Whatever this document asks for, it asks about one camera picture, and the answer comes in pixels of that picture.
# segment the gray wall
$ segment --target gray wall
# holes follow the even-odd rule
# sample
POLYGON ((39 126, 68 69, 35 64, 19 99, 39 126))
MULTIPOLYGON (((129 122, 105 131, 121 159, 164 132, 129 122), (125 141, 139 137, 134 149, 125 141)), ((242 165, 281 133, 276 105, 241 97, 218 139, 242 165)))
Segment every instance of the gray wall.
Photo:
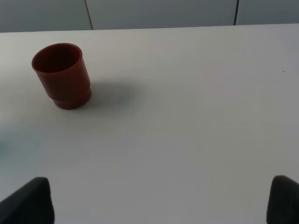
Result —
POLYGON ((94 29, 233 25, 237 0, 87 0, 94 29))
POLYGON ((91 28, 84 0, 0 0, 0 32, 91 28))
POLYGON ((299 23, 299 0, 240 0, 237 25, 299 23))

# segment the red cup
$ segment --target red cup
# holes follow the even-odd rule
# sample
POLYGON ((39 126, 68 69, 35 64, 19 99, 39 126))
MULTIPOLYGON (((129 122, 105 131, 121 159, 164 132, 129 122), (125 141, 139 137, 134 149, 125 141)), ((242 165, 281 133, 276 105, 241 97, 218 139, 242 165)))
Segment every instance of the red cup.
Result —
POLYGON ((34 56, 32 68, 58 107, 75 109, 89 100, 90 80, 78 46, 71 43, 50 45, 34 56))

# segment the table surface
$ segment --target table surface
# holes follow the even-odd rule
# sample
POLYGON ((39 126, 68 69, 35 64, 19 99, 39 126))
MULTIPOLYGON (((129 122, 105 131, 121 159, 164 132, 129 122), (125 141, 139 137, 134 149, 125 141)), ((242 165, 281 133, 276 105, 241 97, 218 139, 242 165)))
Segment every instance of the table surface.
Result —
POLYGON ((0 34, 0 199, 50 180, 58 224, 261 224, 299 180, 299 25, 0 34), (83 51, 93 96, 52 103, 43 47, 83 51))

